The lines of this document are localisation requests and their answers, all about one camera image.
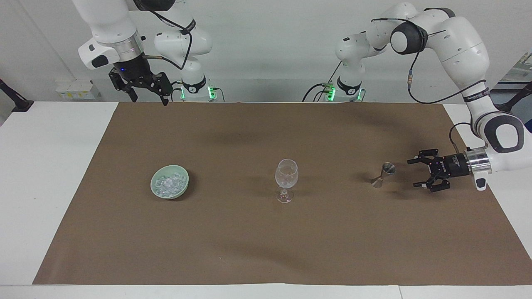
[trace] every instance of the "wine glass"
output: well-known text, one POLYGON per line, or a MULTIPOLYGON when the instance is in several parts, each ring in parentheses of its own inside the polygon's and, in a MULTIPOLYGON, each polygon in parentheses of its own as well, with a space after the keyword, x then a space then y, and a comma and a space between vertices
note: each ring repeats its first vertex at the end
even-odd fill
POLYGON ((288 189, 297 183, 297 164, 293 160, 284 159, 279 162, 275 171, 275 181, 279 188, 276 191, 276 198, 282 203, 289 203, 294 198, 294 192, 288 189))

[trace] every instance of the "black stand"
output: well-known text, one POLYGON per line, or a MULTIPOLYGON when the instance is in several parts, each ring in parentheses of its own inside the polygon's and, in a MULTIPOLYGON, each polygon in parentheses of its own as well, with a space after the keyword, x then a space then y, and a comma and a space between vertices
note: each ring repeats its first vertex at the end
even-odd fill
POLYGON ((26 112, 30 110, 34 101, 29 101, 19 93, 9 87, 2 79, 0 79, 0 89, 7 94, 7 96, 15 103, 15 108, 11 112, 26 112))

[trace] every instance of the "wine glass base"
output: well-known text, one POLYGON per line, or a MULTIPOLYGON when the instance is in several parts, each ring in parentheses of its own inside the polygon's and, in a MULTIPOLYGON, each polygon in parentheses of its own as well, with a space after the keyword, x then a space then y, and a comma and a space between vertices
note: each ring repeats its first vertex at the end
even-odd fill
POLYGON ((279 187, 279 188, 277 188, 277 192, 276 192, 275 198, 277 198, 277 200, 280 203, 289 203, 294 198, 294 192, 290 191, 290 190, 287 190, 287 189, 284 189, 282 187, 279 187))

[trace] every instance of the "blue object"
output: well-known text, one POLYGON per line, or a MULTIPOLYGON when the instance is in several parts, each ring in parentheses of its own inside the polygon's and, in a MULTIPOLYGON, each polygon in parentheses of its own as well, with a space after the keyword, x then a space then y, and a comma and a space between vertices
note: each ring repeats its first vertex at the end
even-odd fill
POLYGON ((528 129, 528 131, 530 133, 532 133, 532 119, 529 120, 526 124, 525 124, 525 127, 528 129))

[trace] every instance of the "brown mat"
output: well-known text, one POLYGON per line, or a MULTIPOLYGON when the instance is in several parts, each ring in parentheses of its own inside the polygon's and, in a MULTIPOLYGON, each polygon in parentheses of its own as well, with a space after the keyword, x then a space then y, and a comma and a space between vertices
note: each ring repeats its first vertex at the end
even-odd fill
POLYGON ((451 125, 440 105, 120 103, 34 284, 532 285, 491 191, 412 188, 428 169, 405 161, 451 154, 451 125), (149 189, 168 164, 191 175, 180 201, 149 189))

